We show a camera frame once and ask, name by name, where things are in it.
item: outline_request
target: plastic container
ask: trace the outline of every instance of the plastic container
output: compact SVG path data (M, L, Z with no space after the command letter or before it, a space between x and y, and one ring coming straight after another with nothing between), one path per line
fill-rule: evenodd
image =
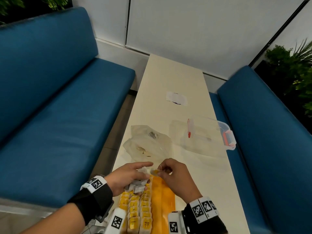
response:
M174 144L211 157L225 157L226 150L236 148L235 137L226 123L197 115L187 122L173 121L169 135Z

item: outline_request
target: plastic bag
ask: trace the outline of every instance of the plastic bag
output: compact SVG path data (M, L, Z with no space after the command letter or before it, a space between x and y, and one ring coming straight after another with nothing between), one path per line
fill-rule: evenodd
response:
M131 135L123 147L133 160L159 164L172 157L172 141L169 136L146 125L131 126Z

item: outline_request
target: blue bench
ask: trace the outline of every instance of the blue bench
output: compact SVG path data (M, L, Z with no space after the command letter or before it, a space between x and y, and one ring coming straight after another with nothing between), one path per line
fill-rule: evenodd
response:
M132 85L71 8L0 28L0 197L58 208L88 180Z
M312 135L248 66L210 97L251 234L312 233Z

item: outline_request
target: tile floor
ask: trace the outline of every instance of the tile floor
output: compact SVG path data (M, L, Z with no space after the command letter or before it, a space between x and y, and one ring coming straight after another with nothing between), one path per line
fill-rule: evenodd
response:
M99 173L107 175L112 170L134 101L135 96L128 94L108 135L92 174ZM40 220L40 217L0 212L0 233L17 234ZM94 226L94 222L95 221L91 221L90 224L88 224L83 231L84 234L94 234L103 229L101 227Z

